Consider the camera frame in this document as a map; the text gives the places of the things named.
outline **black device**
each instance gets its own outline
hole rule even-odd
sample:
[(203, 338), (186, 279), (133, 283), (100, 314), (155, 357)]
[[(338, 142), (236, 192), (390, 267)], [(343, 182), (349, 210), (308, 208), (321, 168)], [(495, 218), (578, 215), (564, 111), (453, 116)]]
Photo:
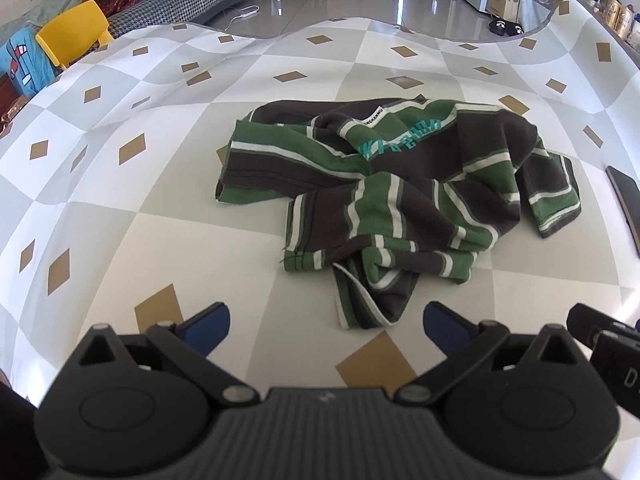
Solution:
[(431, 302), (425, 332), (447, 358), (391, 398), (272, 388), (264, 400), (206, 359), (228, 330), (222, 303), (143, 335), (94, 325), (35, 413), (47, 480), (606, 479), (616, 401), (639, 414), (620, 381), (638, 334), (581, 304), (567, 324), (511, 334)]

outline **blue cloth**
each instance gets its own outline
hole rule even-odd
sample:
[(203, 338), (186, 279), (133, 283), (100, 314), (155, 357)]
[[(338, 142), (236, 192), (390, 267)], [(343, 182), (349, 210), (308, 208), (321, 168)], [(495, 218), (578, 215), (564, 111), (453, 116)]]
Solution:
[(18, 93), (33, 97), (54, 79), (53, 66), (36, 41), (36, 31), (21, 28), (0, 48), (0, 73), (7, 72)]

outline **tiled floor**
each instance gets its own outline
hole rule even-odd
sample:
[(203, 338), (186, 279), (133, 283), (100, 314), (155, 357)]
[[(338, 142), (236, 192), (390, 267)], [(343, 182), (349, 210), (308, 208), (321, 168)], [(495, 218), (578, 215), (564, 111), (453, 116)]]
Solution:
[[(236, 9), (258, 5), (260, 11), (238, 18)], [(219, 14), (209, 27), (231, 34), (270, 38), (331, 18), (359, 16), (405, 25), (432, 36), (453, 40), (496, 41), (488, 30), (489, 16), (477, 12), (465, 0), (246, 0)]]

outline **yellow chair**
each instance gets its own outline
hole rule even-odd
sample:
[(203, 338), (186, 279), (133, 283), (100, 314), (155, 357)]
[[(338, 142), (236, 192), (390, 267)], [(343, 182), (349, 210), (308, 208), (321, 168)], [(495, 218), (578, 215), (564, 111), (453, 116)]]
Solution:
[(64, 70), (96, 41), (100, 46), (113, 41), (109, 22), (93, 0), (66, 10), (36, 34), (36, 41), (55, 66)]

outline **gold can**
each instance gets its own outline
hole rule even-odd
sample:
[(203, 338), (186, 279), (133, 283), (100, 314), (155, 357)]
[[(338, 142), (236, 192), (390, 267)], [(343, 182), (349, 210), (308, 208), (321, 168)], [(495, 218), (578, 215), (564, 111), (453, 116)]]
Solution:
[(623, 7), (618, 13), (616, 25), (613, 27), (613, 31), (622, 39), (626, 39), (631, 30), (631, 25), (634, 24), (634, 12), (628, 7)]
[(619, 0), (607, 0), (607, 5), (604, 10), (604, 20), (612, 30), (616, 25), (620, 9), (622, 9), (622, 4)]

